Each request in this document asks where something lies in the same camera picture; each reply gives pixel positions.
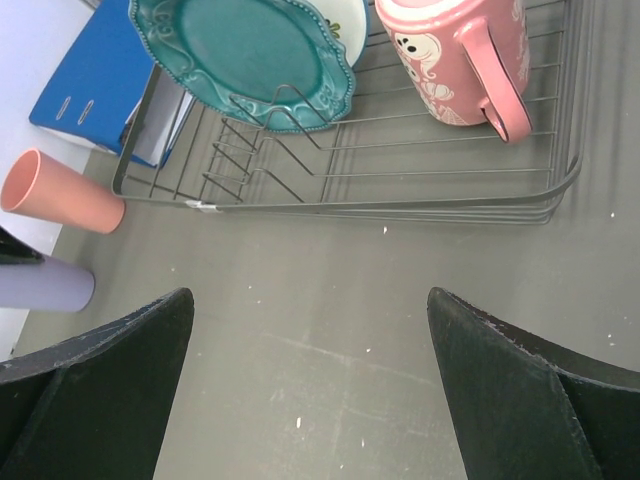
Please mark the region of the pink patterned mug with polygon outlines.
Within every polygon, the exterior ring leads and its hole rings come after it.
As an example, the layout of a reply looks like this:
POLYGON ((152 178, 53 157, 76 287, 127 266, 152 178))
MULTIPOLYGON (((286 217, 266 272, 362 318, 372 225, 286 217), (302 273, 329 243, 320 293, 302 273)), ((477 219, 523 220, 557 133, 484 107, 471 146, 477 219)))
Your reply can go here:
POLYGON ((531 60, 521 1, 378 1, 376 13, 429 113, 490 124, 508 144, 532 132, 531 60))

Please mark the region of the white plate with red fruit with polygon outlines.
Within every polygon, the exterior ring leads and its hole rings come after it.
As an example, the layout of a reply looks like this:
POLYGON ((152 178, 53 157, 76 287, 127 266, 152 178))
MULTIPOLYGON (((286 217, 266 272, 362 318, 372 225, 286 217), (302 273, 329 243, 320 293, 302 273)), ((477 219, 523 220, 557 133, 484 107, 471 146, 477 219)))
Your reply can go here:
POLYGON ((345 47, 353 67, 364 52, 369 32, 369 5, 364 0, 310 0, 330 32, 345 47))

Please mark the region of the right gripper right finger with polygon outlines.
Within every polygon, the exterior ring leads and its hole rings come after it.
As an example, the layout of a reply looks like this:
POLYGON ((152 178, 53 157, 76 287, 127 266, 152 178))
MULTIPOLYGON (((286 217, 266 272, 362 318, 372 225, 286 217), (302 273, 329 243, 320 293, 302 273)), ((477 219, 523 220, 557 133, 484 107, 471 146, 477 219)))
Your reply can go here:
POLYGON ((636 479, 639 374, 434 287, 434 351, 470 479, 636 479))

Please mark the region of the blue binder lying flat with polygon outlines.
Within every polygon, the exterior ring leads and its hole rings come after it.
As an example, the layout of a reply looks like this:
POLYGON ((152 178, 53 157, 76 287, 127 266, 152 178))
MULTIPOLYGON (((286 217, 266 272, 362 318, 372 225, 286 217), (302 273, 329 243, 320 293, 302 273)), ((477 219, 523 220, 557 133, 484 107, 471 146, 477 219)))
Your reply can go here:
POLYGON ((155 62, 127 1, 103 1, 40 94, 31 124, 119 155, 155 62))

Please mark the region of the pink plastic cup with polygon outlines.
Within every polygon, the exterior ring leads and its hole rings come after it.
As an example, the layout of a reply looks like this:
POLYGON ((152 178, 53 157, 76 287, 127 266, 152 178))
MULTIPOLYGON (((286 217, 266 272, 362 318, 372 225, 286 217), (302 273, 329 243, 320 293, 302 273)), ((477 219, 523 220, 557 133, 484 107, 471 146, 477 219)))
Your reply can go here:
POLYGON ((38 149, 25 151, 1 189, 3 211, 101 234, 115 231, 126 205, 110 190, 38 149))

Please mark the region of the lilac plastic cup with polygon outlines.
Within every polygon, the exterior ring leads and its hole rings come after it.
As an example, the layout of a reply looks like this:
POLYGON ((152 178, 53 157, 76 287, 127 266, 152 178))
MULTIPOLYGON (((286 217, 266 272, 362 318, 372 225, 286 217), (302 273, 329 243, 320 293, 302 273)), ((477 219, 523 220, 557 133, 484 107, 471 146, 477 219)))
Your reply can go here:
POLYGON ((45 256, 39 264, 1 266, 1 306, 37 311, 79 312, 95 290, 84 268, 45 256))

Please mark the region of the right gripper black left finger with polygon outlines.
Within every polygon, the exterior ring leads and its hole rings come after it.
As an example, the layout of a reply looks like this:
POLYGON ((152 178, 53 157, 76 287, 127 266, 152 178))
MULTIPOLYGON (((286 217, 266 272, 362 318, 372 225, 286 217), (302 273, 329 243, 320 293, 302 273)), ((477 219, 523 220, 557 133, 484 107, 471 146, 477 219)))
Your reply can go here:
POLYGON ((193 320, 193 294, 179 288, 2 362, 2 478, 152 478, 193 320))

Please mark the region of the teal scalloped plate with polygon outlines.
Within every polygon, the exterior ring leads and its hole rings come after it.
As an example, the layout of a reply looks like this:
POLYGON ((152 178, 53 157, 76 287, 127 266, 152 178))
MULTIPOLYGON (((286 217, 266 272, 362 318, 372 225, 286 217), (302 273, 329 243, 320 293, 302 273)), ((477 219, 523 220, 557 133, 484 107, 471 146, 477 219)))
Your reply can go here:
POLYGON ((203 105, 280 133, 347 116, 354 66, 309 1, 132 1, 154 62, 203 105))

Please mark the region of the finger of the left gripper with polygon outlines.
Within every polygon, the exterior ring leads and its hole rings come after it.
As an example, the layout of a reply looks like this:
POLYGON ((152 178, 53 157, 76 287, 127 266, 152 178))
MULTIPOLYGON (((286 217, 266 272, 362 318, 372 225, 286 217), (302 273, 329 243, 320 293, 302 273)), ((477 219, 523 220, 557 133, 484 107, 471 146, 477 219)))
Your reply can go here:
POLYGON ((0 264, 36 265, 44 262, 44 256, 0 227, 0 264))

